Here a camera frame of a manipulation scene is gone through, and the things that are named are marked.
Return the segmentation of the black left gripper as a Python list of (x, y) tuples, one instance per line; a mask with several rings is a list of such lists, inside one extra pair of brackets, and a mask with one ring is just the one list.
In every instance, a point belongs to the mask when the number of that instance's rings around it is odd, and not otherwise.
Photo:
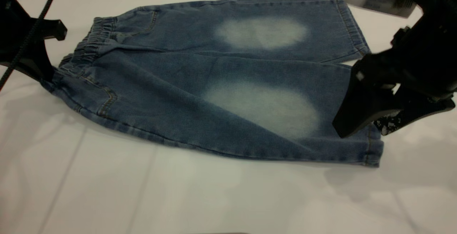
[(36, 81), (51, 81), (51, 65), (44, 41), (63, 41), (67, 27), (61, 20), (43, 20), (28, 15), (17, 0), (1, 0), (1, 65), (18, 68)]

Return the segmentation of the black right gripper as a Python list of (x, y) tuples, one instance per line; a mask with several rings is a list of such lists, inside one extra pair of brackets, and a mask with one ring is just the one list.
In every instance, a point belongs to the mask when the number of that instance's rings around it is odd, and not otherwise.
[[(387, 136), (455, 108), (456, 0), (411, 1), (423, 12), (416, 24), (399, 29), (390, 49), (366, 55), (351, 67), (332, 122), (339, 137), (350, 137), (371, 122)], [(406, 0), (394, 5), (406, 5)], [(393, 94), (396, 84), (401, 86)]]

